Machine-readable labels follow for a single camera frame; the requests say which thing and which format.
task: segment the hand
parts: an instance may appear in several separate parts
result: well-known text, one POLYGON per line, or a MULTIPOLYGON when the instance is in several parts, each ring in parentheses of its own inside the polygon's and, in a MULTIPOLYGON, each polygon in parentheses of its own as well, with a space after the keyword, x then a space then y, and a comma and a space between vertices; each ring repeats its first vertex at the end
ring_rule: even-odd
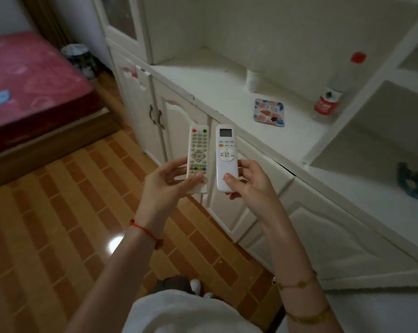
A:
POLYGON ((203 179, 202 173, 191 174, 185 180, 175 177, 186 174, 187 157, 169 161, 146 176, 140 205, 135 221, 141 226, 161 235, 167 218, 175 209, 178 201, 187 196, 187 192, 203 179))
POLYGON ((228 195, 231 200, 242 197, 246 206, 254 215, 267 225, 275 217, 286 214, 271 181, 260 165, 253 160, 239 160, 238 175, 247 180, 238 180, 227 173, 223 179, 234 193, 228 195))

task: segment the wooden bed frame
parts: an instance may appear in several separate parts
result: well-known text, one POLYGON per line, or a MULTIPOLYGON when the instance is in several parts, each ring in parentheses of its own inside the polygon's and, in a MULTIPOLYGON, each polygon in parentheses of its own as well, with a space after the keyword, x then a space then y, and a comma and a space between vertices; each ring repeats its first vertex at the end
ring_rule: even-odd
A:
POLYGON ((118 131, 103 108, 73 123, 0 153, 0 186, 118 131))

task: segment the tv remote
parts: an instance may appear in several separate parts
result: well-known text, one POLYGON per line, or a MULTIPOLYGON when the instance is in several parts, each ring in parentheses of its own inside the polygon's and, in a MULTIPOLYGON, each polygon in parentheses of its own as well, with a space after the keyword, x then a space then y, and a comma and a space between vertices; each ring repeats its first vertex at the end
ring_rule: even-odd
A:
POLYGON ((232 125, 217 125, 215 154, 217 157, 217 188, 224 193, 234 191, 224 182, 223 176, 231 173, 238 179, 238 156, 235 130, 232 125))
POLYGON ((200 184, 188 192, 189 194, 206 194, 208 192, 208 147, 209 126, 191 125, 189 128, 186 177, 189 177, 189 174, 198 172, 202 172, 204 177, 200 184))

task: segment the glass panel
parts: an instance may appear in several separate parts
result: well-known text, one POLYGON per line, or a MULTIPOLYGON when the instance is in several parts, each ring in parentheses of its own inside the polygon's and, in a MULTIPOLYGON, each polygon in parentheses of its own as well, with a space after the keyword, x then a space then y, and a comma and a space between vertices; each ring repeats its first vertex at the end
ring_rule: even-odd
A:
POLYGON ((137 39, 129 0, 102 0, 109 24, 122 33, 137 39))

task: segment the person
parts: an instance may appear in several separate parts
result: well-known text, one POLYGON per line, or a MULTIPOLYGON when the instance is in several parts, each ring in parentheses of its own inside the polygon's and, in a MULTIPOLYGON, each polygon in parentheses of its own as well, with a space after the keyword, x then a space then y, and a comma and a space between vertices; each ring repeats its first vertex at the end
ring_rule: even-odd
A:
MULTIPOLYGON (((187 158, 166 163, 145 178, 138 210, 66 332, 244 332, 261 330, 234 308, 192 292, 163 290, 133 303, 166 220, 178 201, 202 179, 185 180, 187 158)), ((239 160, 239 176, 224 180, 255 214, 267 236, 276 283, 291 333, 343 332, 317 281, 312 265, 272 184, 257 162, 239 160)))

